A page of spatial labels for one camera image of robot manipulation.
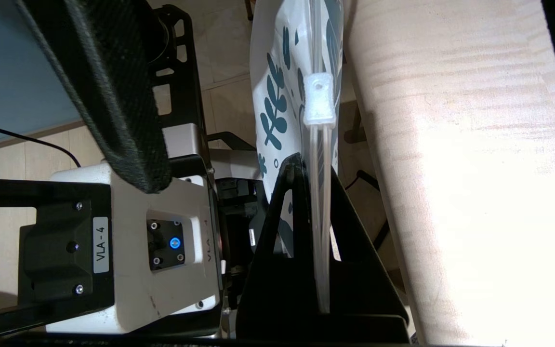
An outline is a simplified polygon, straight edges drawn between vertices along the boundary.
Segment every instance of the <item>white sticker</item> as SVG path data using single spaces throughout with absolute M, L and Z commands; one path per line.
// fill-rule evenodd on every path
M 108 217 L 93 217 L 93 273 L 108 272 Z
M 256 238 L 254 237 L 254 229 L 250 229 L 249 233 L 250 233 L 250 246 L 256 246 Z

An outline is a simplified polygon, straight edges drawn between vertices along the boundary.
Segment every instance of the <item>tiled floor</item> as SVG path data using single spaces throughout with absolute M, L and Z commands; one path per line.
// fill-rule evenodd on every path
M 174 4 L 192 17 L 208 133 L 229 131 L 255 145 L 255 118 L 249 79 L 251 22 L 242 0 L 149 0 L 153 7 Z M 374 175 L 367 143 L 349 145 L 344 132 L 352 127 L 355 94 L 345 66 L 339 123 L 339 176 L 350 183 L 357 170 Z M 103 156 L 85 127 L 47 136 L 42 140 L 72 152 L 81 165 L 94 165 Z M 220 143 L 212 147 L 225 148 Z M 0 178 L 48 180 L 56 171 L 73 167 L 68 156 L 35 143 L 0 148 Z M 385 221 L 380 193 L 363 181 L 348 194 L 371 239 Z M 17 291 L 18 227 L 35 221 L 35 209 L 0 209 L 0 307 L 15 305 Z M 392 240 L 381 247 L 387 270 L 397 268 Z

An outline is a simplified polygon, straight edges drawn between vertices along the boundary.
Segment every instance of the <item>blue wall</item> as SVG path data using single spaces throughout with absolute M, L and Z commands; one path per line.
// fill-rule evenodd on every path
M 0 0 L 0 128 L 30 133 L 79 119 L 14 1 Z

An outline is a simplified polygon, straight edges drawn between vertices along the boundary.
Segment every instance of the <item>wooden surface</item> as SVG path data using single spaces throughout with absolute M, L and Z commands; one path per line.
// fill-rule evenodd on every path
M 419 341 L 555 345 L 555 56 L 540 2 L 345 0 L 345 17 Z

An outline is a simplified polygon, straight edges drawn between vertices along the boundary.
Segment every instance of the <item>white plastic bag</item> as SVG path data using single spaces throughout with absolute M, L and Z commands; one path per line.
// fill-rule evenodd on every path
M 320 132 L 318 136 L 304 125 L 305 107 L 309 104 L 305 99 L 304 78 L 319 72 L 332 75 L 332 100 L 337 116 L 343 26 L 341 0 L 259 0 L 251 35 L 250 77 L 256 115 L 256 150 L 266 195 L 271 201 L 282 161 L 297 152 L 301 152 L 310 171 L 311 185 L 317 184 L 310 193 L 315 277 L 321 312 L 329 311 L 330 195 L 326 195 L 330 192 L 330 182 L 326 180 L 330 171 L 325 171 L 325 165 L 330 159 L 337 171 L 337 128 L 332 132 Z M 311 145 L 310 140 L 314 139 L 317 141 Z M 326 152 L 323 139 L 325 148 L 330 148 L 326 160 L 322 160 Z M 291 194 L 287 193 L 281 216 L 292 230 L 291 200 Z

